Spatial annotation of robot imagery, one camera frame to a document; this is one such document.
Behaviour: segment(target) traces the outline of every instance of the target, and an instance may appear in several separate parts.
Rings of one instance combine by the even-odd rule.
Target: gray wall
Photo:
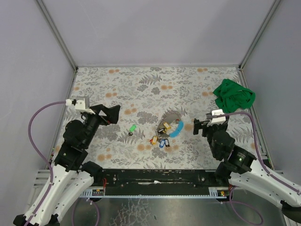
[[[247,83],[277,169],[301,184],[301,1],[283,0],[247,62]]]
[[[274,0],[45,0],[78,65],[239,64]]]
[[[29,119],[64,100],[72,69],[33,0],[1,1],[0,30],[0,225],[10,226],[45,167],[27,137]],[[61,110],[45,110],[33,124],[33,139],[47,156]]]

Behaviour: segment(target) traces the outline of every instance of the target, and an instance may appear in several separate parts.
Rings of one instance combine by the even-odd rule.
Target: light blue curved object
[[[179,133],[181,132],[181,130],[183,129],[183,127],[184,127],[184,122],[179,121],[178,128],[174,132],[170,133],[169,137],[174,138],[177,135],[179,135]]]

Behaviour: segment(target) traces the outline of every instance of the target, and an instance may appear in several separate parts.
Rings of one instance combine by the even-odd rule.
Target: floor
[[[264,220],[263,226],[286,226],[281,210],[251,192],[236,190],[234,200],[254,206]],[[99,226],[249,226],[239,219],[229,203],[214,199],[102,199],[97,203],[100,211]],[[238,213],[253,223],[259,216],[250,208],[235,205]],[[61,226],[71,226],[69,209]],[[80,200],[75,210],[75,225],[93,226],[96,210]]]
[[[217,109],[213,91],[226,78],[240,83],[235,67],[79,68],[72,98],[89,96],[90,105],[121,105],[119,122],[98,129],[86,161],[103,168],[216,169],[219,162],[212,157],[206,139],[192,134],[193,119],[204,120],[206,113]],[[169,148],[151,145],[158,124],[171,114],[181,117],[184,129],[176,138],[169,138]],[[66,123],[74,119],[79,115],[68,108],[55,155],[63,143]],[[134,135],[126,137],[134,124]],[[231,117],[228,132],[238,146],[254,153],[247,116]]]

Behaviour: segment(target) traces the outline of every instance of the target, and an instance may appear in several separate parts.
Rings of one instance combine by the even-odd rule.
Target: leaf pattern
[[[121,105],[118,124],[99,127],[85,161],[104,168],[215,169],[220,162],[201,131],[192,134],[193,119],[205,120],[206,113],[217,109],[213,91],[224,78],[240,83],[235,67],[79,68],[71,98],[90,96],[90,105]],[[181,133],[169,138],[170,148],[151,145],[157,126],[172,114],[184,122]],[[80,115],[68,107],[55,150],[63,143],[65,125],[74,119],[81,120]],[[137,128],[128,136],[132,125]],[[228,132],[236,145],[255,153],[248,117],[230,117]]]

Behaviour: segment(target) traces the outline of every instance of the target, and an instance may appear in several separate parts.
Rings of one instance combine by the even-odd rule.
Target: purple cable
[[[72,226],[75,226],[75,224],[74,224],[74,213],[75,213],[75,209],[76,209],[76,206],[77,206],[78,203],[79,203],[79,199],[77,199],[77,201],[74,203],[74,207],[73,207],[73,210],[72,210],[72,216],[71,216]],[[96,212],[97,212],[97,221],[95,223],[95,226],[97,226],[98,223],[99,223],[99,219],[100,219],[100,213],[99,213],[99,209],[98,209],[96,203],[92,202],[92,204],[95,206]]]
[[[33,139],[32,139],[32,122],[34,120],[34,118],[41,112],[43,111],[45,108],[48,108],[50,106],[53,106],[53,105],[61,105],[61,104],[65,104],[66,101],[59,101],[59,102],[54,102],[54,103],[51,103],[51,104],[48,104],[42,108],[40,108],[33,116],[32,118],[30,119],[29,121],[29,124],[28,124],[28,137],[29,137],[29,140],[30,140],[30,143],[32,144],[33,148],[36,150],[36,152],[39,154],[39,156],[43,159],[43,161],[47,164],[47,166],[49,167],[49,170],[50,170],[50,184],[48,185],[48,188],[46,190],[46,192],[44,193],[41,201],[38,203],[38,205],[36,206],[36,208],[34,209],[33,211],[33,215],[31,215],[28,220],[26,221],[25,225],[24,226],[27,226],[29,224],[29,222],[31,221],[31,219],[33,218],[33,216],[36,214],[36,212],[38,211],[38,209],[40,208],[40,206],[42,205],[42,203],[44,202],[44,200],[46,199],[46,196],[48,195],[50,189],[51,189],[51,186],[52,186],[52,182],[53,182],[53,170],[52,170],[52,167],[50,165],[50,163],[47,161],[47,159],[45,158],[45,156],[38,150],[37,146],[35,145]]]
[[[236,215],[237,215],[240,219],[242,219],[243,221],[245,221],[245,222],[248,223],[248,224],[251,224],[251,225],[262,225],[263,222],[264,222],[264,221],[263,221],[263,217],[262,217],[262,215],[260,214],[260,212],[259,212],[257,209],[255,209],[253,206],[248,205],[248,204],[243,203],[243,202],[232,201],[231,196],[232,196],[233,191],[234,191],[235,188],[237,188],[237,187],[234,186],[234,187],[231,189],[230,195],[229,195],[229,202],[230,202],[230,205],[231,205],[233,211],[236,213]],[[252,222],[247,221],[246,219],[244,219],[242,216],[239,215],[239,213],[236,211],[236,209],[234,209],[233,203],[241,204],[241,205],[244,205],[244,206],[247,206],[247,207],[253,209],[253,210],[259,215],[259,217],[260,217],[260,219],[261,219],[261,222],[258,223],[258,224],[255,224],[255,223],[252,223]]]
[[[260,162],[260,165],[263,167],[263,169],[266,171],[266,173],[272,177],[273,179],[275,179],[276,181],[278,181],[279,183],[285,185],[286,187],[292,189],[294,192],[296,193],[300,193],[300,190],[294,188],[293,186],[289,185],[288,183],[280,180],[279,178],[277,178],[276,176],[274,176],[273,174],[270,173],[270,171],[267,169],[267,167],[264,165],[263,160],[261,158],[260,152],[259,152],[259,148],[257,145],[257,137],[256,137],[256,125],[255,125],[255,121],[252,117],[251,114],[247,113],[247,112],[233,112],[233,113],[228,113],[228,114],[221,114],[221,115],[214,115],[213,118],[219,118],[219,117],[223,117],[223,116],[231,116],[231,115],[235,115],[235,114],[245,114],[247,116],[249,116],[249,118],[251,119],[251,123],[252,123],[252,128],[253,128],[253,136],[254,136],[254,143],[255,143],[255,149],[256,149],[256,153],[258,156],[258,160]]]

